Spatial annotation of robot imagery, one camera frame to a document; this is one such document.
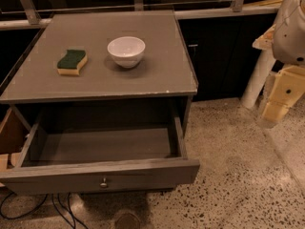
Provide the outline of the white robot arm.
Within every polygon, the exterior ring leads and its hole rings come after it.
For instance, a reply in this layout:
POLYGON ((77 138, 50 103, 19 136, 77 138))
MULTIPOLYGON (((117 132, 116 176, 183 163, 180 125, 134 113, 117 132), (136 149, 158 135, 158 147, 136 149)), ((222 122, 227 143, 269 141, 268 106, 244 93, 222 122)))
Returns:
POLYGON ((274 24, 259 36, 253 47, 271 49, 274 59, 284 64, 262 118, 278 123, 305 93, 305 0, 283 0, 274 24))

